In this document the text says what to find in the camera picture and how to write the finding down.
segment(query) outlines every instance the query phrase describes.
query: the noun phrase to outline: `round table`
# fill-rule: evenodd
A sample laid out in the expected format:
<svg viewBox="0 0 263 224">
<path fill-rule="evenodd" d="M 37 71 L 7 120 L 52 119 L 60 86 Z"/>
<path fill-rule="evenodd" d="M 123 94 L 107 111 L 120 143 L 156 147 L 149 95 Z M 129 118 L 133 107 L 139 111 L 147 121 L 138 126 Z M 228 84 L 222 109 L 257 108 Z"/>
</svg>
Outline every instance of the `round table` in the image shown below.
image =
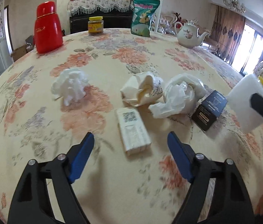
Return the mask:
<svg viewBox="0 0 263 224">
<path fill-rule="evenodd" d="M 6 222 L 11 199 L 27 164 L 51 161 L 80 143 L 89 131 L 95 146 L 80 179 L 72 185 L 89 221 L 105 224 L 171 223 L 189 183 L 180 176 L 167 147 L 175 131 L 180 141 L 215 161 L 232 158 L 255 207 L 263 192 L 263 125 L 244 134 L 228 106 L 203 132 L 188 116 L 154 119 L 148 106 L 138 107 L 150 135 L 150 150 L 125 155 L 115 109 L 124 107 L 120 89 L 134 73 L 151 71 L 167 82 L 190 73 L 205 84 L 208 94 L 227 95 L 240 79 L 232 68 L 199 48 L 187 49 L 173 36 L 132 35 L 129 29 L 105 29 L 98 37 L 81 32 L 65 36 L 64 45 L 40 55 L 33 50 L 0 77 L 0 218 Z M 53 100 L 51 86 L 66 68 L 79 67 L 89 78 L 88 104 Z M 51 180 L 47 181 L 53 192 Z M 213 193 L 209 185 L 201 219 Z M 58 220 L 62 215 L 51 197 Z"/>
</svg>

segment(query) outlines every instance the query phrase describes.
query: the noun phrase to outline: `red thermos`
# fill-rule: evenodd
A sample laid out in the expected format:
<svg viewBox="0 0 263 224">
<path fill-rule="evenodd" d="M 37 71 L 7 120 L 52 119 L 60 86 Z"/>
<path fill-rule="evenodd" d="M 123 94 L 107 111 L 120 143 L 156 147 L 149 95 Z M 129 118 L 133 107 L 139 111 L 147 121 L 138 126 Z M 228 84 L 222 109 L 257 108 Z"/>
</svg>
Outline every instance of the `red thermos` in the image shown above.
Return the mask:
<svg viewBox="0 0 263 224">
<path fill-rule="evenodd" d="M 53 1 L 37 7 L 34 40 L 37 52 L 41 54 L 55 50 L 63 44 L 60 20 Z"/>
</svg>

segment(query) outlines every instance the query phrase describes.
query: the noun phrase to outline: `bolt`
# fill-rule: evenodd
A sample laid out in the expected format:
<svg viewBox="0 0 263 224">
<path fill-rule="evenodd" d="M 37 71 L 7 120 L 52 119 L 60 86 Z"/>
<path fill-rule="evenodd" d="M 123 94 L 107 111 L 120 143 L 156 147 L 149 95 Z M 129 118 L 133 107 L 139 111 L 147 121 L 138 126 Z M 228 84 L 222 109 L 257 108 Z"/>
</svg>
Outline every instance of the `bolt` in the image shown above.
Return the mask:
<svg viewBox="0 0 263 224">
<path fill-rule="evenodd" d="M 62 161 L 66 158 L 66 155 L 65 154 L 59 154 L 57 158 L 58 158 L 58 160 Z"/>
<path fill-rule="evenodd" d="M 228 159 L 226 160 L 226 162 L 227 162 L 227 164 L 229 164 L 229 165 L 232 165 L 232 164 L 234 163 L 234 161 L 233 161 L 232 159 L 230 159 L 230 158 L 228 158 Z"/>
<path fill-rule="evenodd" d="M 202 159 L 204 159 L 204 155 L 203 155 L 202 153 L 197 153 L 197 154 L 196 154 L 196 158 L 197 158 L 198 160 L 202 160 Z"/>
<path fill-rule="evenodd" d="M 35 159 L 31 159 L 31 160 L 28 161 L 28 164 L 30 166 L 34 165 L 35 163 L 36 163 Z"/>
</svg>

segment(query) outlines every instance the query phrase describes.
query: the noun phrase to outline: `chandelier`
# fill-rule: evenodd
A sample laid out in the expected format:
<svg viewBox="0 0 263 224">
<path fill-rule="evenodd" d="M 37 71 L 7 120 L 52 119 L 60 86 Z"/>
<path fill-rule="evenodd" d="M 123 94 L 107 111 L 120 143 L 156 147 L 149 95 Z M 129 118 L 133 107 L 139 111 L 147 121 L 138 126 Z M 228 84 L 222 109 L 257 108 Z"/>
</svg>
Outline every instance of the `chandelier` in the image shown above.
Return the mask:
<svg viewBox="0 0 263 224">
<path fill-rule="evenodd" d="M 239 5 L 239 0 L 223 0 L 223 2 L 227 7 L 230 7 L 231 10 L 235 10 L 238 13 L 246 12 L 243 3 Z"/>
</svg>

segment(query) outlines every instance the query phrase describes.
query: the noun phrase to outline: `glass door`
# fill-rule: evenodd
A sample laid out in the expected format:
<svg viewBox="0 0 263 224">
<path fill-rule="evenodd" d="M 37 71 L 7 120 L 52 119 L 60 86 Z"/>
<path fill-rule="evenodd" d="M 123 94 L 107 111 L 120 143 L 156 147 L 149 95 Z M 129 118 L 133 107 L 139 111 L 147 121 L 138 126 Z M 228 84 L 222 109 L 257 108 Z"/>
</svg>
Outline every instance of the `glass door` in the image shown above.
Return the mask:
<svg viewBox="0 0 263 224">
<path fill-rule="evenodd" d="M 252 74 L 263 51 L 263 36 L 245 25 L 240 44 L 231 66 L 240 74 Z"/>
</svg>

